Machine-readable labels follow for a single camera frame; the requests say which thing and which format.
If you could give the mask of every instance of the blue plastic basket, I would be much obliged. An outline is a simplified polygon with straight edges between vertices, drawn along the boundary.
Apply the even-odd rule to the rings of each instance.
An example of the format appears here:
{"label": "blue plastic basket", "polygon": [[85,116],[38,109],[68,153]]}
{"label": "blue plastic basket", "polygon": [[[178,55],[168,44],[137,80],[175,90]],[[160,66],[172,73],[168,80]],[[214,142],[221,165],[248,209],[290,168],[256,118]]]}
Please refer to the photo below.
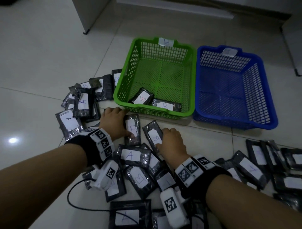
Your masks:
{"label": "blue plastic basket", "polygon": [[262,59],[241,48],[200,46],[193,118],[243,130],[276,128]]}

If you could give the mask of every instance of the basket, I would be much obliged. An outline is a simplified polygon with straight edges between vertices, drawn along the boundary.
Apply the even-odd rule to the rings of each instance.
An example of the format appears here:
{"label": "basket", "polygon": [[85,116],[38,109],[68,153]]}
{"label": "basket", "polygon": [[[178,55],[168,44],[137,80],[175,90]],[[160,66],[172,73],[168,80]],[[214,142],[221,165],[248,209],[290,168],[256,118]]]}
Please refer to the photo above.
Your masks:
{"label": "basket", "polygon": [[243,130],[276,128],[262,59],[241,48],[199,47],[193,118]]}
{"label": "basket", "polygon": [[[132,41],[114,101],[132,112],[179,119],[194,112],[196,49],[176,40],[136,38]],[[182,111],[169,111],[128,101],[144,87],[154,98],[182,104]]]}

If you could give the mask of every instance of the tiled floor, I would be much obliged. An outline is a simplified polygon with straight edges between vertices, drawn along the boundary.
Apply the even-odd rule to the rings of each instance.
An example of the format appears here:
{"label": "tiled floor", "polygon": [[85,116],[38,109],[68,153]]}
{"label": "tiled floor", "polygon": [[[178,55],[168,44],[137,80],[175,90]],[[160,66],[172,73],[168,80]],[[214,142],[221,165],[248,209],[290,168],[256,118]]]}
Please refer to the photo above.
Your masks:
{"label": "tiled floor", "polygon": [[[195,122],[191,117],[174,121],[147,115],[140,116],[142,126],[156,119],[161,128],[175,127],[189,154],[202,153],[211,160],[228,159],[237,150],[246,153],[246,138],[302,147],[301,79],[294,75],[277,21],[247,16],[227,20],[111,2],[85,36],[72,1],[55,0],[18,1],[12,7],[2,7],[0,25],[0,169],[63,144],[55,113],[62,110],[61,100],[68,87],[122,68],[135,37],[175,38],[196,48],[226,44],[258,54],[265,64],[279,118],[279,126],[271,131],[232,130]],[[116,104],[100,102],[102,109],[108,106]],[[18,142],[8,143],[13,137]],[[126,186],[128,194],[120,199],[138,199],[131,184],[126,182]],[[31,228],[107,228],[108,213],[71,208],[67,191]],[[271,188],[264,192],[271,195]],[[158,195],[157,190],[150,196],[153,208],[161,207]],[[88,192],[84,186],[77,187],[71,199],[88,208],[109,206],[103,192]],[[217,223],[211,225],[219,228]]]}

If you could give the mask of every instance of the person's right arm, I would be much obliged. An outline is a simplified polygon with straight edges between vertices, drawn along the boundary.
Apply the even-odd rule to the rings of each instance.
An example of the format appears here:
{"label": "person's right arm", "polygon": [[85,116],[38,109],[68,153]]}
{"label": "person's right arm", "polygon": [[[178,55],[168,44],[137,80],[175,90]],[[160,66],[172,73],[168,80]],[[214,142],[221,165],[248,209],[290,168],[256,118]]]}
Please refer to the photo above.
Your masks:
{"label": "person's right arm", "polygon": [[[162,144],[156,146],[168,164],[176,169],[191,156],[178,131],[165,128],[163,133]],[[302,214],[227,175],[214,178],[205,200],[227,228],[296,229],[302,226]]]}

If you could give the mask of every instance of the person's left hand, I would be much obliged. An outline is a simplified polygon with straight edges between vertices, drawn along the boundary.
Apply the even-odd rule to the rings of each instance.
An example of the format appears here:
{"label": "person's left hand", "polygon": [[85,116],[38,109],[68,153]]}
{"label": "person's left hand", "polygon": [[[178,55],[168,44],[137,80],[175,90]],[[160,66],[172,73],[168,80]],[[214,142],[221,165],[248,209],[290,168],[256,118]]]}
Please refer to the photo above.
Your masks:
{"label": "person's left hand", "polygon": [[99,128],[103,128],[110,135],[112,141],[121,137],[135,137],[133,133],[124,128],[124,116],[127,112],[127,110],[122,110],[119,107],[108,107],[102,113]]}

